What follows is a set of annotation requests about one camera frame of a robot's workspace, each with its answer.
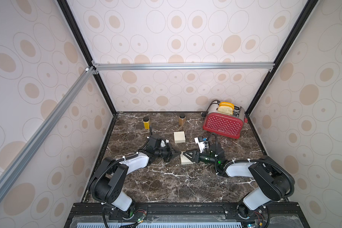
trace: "brown liquid jar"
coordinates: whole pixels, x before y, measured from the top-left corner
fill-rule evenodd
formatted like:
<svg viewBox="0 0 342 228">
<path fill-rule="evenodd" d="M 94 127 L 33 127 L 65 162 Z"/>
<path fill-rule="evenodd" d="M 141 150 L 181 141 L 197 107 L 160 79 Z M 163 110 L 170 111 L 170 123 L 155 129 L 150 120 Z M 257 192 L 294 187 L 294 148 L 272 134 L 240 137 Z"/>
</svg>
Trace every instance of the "brown liquid jar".
<svg viewBox="0 0 342 228">
<path fill-rule="evenodd" d="M 183 126 L 184 123 L 185 123 L 185 121 L 186 121 L 185 114 L 180 113 L 180 116 L 179 116 L 179 125 L 180 125 L 180 126 Z"/>
</svg>

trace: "red wire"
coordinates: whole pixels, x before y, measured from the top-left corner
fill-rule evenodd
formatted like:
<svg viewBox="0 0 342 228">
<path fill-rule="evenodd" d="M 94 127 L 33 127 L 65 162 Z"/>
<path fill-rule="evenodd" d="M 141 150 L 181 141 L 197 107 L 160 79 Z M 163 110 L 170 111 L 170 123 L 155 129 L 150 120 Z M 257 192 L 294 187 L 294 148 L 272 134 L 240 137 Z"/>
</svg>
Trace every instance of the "red wire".
<svg viewBox="0 0 342 228">
<path fill-rule="evenodd" d="M 256 211 L 255 211 L 256 212 Z M 256 212 L 257 214 L 259 214 L 260 216 L 261 216 L 261 218 L 262 218 L 262 220 L 263 220 L 263 216 L 260 214 L 260 213 L 258 213 L 258 212 Z"/>
<path fill-rule="evenodd" d="M 260 217 L 259 217 L 259 215 L 258 214 L 260 214 L 260 213 L 258 213 L 258 212 L 255 212 L 256 213 L 256 215 L 257 215 L 257 217 L 259 218 L 259 224 L 260 224 Z"/>
</svg>

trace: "beige block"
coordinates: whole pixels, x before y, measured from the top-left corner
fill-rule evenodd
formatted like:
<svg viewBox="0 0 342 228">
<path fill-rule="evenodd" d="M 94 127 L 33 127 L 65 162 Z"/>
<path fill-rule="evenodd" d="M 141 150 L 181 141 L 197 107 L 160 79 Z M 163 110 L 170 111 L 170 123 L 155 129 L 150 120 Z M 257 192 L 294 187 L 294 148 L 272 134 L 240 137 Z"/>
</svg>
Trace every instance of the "beige block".
<svg viewBox="0 0 342 228">
<path fill-rule="evenodd" d="M 176 131 L 173 133 L 173 139 L 175 143 L 184 143 L 185 142 L 185 132 L 183 131 Z"/>
</svg>

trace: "red toaster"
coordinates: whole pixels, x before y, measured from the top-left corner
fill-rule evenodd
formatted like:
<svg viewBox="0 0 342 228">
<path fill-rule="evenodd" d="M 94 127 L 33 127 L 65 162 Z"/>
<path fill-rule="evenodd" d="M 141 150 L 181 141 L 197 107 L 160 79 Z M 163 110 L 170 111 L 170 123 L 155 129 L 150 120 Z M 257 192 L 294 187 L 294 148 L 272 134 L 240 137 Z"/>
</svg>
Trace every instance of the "red toaster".
<svg viewBox="0 0 342 228">
<path fill-rule="evenodd" d="M 239 112 L 233 115 L 224 114 L 218 111 L 219 104 L 212 103 L 204 121 L 203 129 L 219 135 L 238 139 L 241 134 L 243 123 L 247 122 L 244 117 L 244 109 L 239 108 Z"/>
</svg>

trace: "black frame edge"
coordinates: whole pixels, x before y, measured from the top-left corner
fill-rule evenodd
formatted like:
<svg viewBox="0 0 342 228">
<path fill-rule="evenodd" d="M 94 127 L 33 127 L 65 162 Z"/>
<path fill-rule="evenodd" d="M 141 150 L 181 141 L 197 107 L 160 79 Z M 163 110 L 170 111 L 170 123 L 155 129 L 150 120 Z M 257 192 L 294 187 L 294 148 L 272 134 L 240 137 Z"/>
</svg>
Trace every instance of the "black frame edge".
<svg viewBox="0 0 342 228">
<path fill-rule="evenodd" d="M 64 17 L 66 18 L 66 21 L 68 23 L 68 26 L 70 27 L 72 34 L 74 35 L 78 46 L 81 49 L 81 52 L 83 56 L 85 57 L 85 60 L 89 66 L 93 66 L 93 58 L 91 56 L 91 53 L 89 49 L 87 48 L 86 42 L 81 34 L 81 31 L 76 23 L 75 17 L 72 14 L 72 11 L 70 9 L 70 6 L 68 5 L 66 0 L 57 0 L 59 7 L 62 10 L 62 13 Z M 110 111 L 112 112 L 113 115 L 115 115 L 117 112 L 115 110 L 114 104 L 112 100 L 110 99 L 109 93 L 105 88 L 104 82 L 102 81 L 100 75 L 96 71 L 96 74 L 94 74 L 94 78 L 100 88 L 101 93 L 103 94 L 106 103 L 108 104 Z"/>
<path fill-rule="evenodd" d="M 255 126 L 253 125 L 252 121 L 251 121 L 251 118 L 249 117 L 249 114 L 246 114 L 246 118 L 247 118 L 247 121 L 248 121 L 248 124 L 251 126 L 251 129 L 253 131 L 253 134 L 255 135 L 255 138 L 257 140 L 257 143 L 259 144 L 260 148 L 261 148 L 261 152 L 264 154 L 264 155 L 267 155 L 266 153 L 266 150 L 262 144 L 262 141 L 260 140 L 260 137 L 259 135 L 257 134 L 257 131 L 255 129 Z"/>
<path fill-rule="evenodd" d="M 94 74 L 94 78 L 95 81 L 97 82 L 100 91 L 102 92 L 106 103 L 108 104 L 109 108 L 110 108 L 110 112 L 112 112 L 113 116 L 115 116 L 117 114 L 117 111 L 115 110 L 115 106 L 112 102 L 112 100 L 110 99 L 109 93 L 107 91 L 107 89 L 105 88 L 105 84 L 103 82 L 103 80 L 101 79 L 101 76 L 99 74 Z"/>
<path fill-rule="evenodd" d="M 241 219 L 237 215 L 238 203 L 136 203 L 136 208 L 143 208 L 148 211 L 148 216 L 174 216 L 174 215 L 225 215 L 226 219 L 232 219 L 237 222 L 253 222 L 257 219 L 253 216 L 247 220 Z M 101 216 L 101 209 L 104 206 L 100 203 L 74 203 L 73 208 L 67 218 L 64 228 L 69 228 L 72 219 L 80 216 Z M 270 214 L 280 215 L 284 213 L 295 214 L 299 217 L 304 228 L 310 228 L 301 207 L 297 202 L 275 202 L 269 206 Z M 135 221 L 135 219 L 124 220 L 115 209 L 112 214 L 109 214 L 111 221 L 126 222 Z"/>
<path fill-rule="evenodd" d="M 273 69 L 267 73 L 265 79 L 263 80 L 260 88 L 258 89 L 255 97 L 252 99 L 251 104 L 249 105 L 248 109 L 246 110 L 246 115 L 248 116 L 251 114 L 252 110 L 256 106 L 257 102 L 260 100 L 263 92 L 265 91 L 266 87 L 268 86 L 269 82 L 271 81 L 272 77 L 276 73 L 277 69 L 279 68 L 280 64 L 282 63 L 283 59 L 285 58 L 287 52 L 291 48 L 292 44 L 294 43 L 296 37 L 298 36 L 299 32 L 301 31 L 302 27 L 304 26 L 306 20 L 310 16 L 310 13 L 313 11 L 315 5 L 317 4 L 318 0 L 308 0 L 303 8 L 302 12 L 300 13 L 298 19 L 295 22 L 290 34 L 285 40 L 284 45 L 282 46 L 278 56 L 276 57 L 274 63 L 275 66 Z"/>
<path fill-rule="evenodd" d="M 81 52 L 83 56 L 85 57 L 85 60 L 89 66 L 92 66 L 92 60 L 93 58 L 91 57 L 90 51 L 87 48 L 87 45 L 85 43 L 85 40 L 83 39 L 83 36 L 81 34 L 81 31 L 76 23 L 75 17 L 71 12 L 70 6 L 68 5 L 66 0 L 57 0 L 59 7 L 61 8 L 64 17 L 67 20 L 67 23 L 77 41 L 77 44 L 79 45 Z"/>
<path fill-rule="evenodd" d="M 99 167 L 100 163 L 102 162 L 102 159 L 104 157 L 105 151 L 106 151 L 106 147 L 108 146 L 109 140 L 110 140 L 110 136 L 112 135 L 114 126 L 115 126 L 115 122 L 117 121 L 118 118 L 118 114 L 115 114 L 112 118 L 112 121 L 110 122 L 110 126 L 109 129 L 105 135 L 105 139 L 103 144 L 101 145 L 101 149 L 100 149 L 100 153 L 98 158 L 95 161 L 95 166 L 94 169 L 91 172 L 91 176 L 94 175 L 95 171 L 97 170 L 97 168 Z M 83 196 L 82 196 L 82 202 L 88 200 L 90 198 L 90 194 L 88 194 L 88 191 L 85 190 Z"/>
</svg>

